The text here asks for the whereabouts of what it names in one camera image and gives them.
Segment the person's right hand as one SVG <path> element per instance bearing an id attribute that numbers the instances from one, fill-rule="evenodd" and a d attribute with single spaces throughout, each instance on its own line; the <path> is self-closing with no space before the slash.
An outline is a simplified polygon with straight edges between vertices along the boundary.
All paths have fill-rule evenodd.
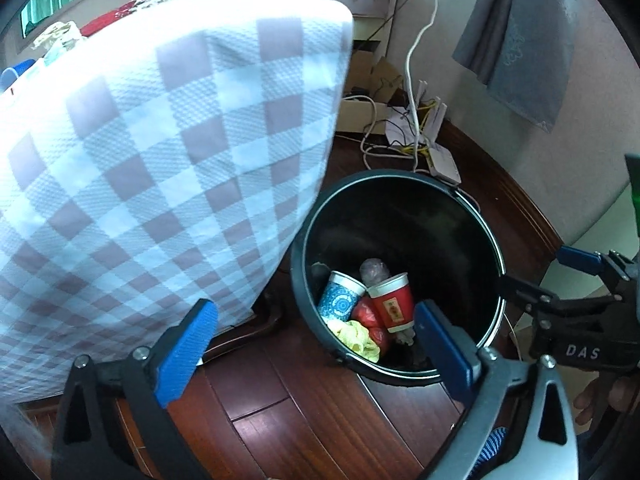
<path id="1" fill-rule="evenodd" d="M 639 378 L 622 376 L 612 385 L 605 385 L 600 374 L 580 370 L 577 374 L 580 384 L 584 385 L 573 401 L 575 412 L 574 426 L 578 434 L 588 431 L 593 419 L 600 413 L 599 405 L 606 402 L 616 412 L 623 413 L 632 406 L 634 411 L 639 404 Z"/>

